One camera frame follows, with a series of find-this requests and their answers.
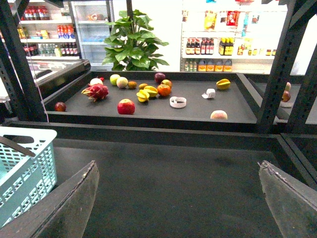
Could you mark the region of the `right gripper dark left finger basket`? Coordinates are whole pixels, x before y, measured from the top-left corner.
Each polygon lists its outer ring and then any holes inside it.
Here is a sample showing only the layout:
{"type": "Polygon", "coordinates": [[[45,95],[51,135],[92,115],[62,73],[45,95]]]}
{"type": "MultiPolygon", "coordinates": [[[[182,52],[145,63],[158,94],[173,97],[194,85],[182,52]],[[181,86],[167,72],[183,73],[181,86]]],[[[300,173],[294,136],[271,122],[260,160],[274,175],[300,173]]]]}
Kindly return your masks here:
{"type": "Polygon", "coordinates": [[[30,151],[29,149],[27,148],[24,148],[23,146],[17,144],[16,142],[12,141],[12,140],[9,140],[3,136],[0,137],[0,143],[5,145],[5,146],[8,146],[20,153],[23,153],[27,156],[30,156],[30,157],[35,157],[35,153],[33,153],[32,151],[30,151]]]}

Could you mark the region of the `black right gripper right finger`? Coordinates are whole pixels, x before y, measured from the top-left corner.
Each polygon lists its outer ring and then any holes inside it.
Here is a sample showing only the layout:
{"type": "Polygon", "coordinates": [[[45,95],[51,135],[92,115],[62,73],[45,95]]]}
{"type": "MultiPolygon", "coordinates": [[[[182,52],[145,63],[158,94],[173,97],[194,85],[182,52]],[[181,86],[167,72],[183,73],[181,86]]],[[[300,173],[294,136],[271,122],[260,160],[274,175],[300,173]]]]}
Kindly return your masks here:
{"type": "Polygon", "coordinates": [[[259,177],[266,203],[284,238],[317,236],[317,192],[264,160],[259,177]]]}

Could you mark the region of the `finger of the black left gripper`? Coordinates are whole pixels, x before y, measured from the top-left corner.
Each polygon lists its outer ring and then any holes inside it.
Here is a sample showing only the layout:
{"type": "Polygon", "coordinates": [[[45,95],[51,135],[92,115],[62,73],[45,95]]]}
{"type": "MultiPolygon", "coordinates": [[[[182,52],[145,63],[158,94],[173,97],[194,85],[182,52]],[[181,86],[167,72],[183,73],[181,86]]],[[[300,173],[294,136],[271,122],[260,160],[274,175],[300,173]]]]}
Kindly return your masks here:
{"type": "Polygon", "coordinates": [[[2,238],[81,238],[94,206],[99,170],[89,162],[0,230],[2,238]]]}

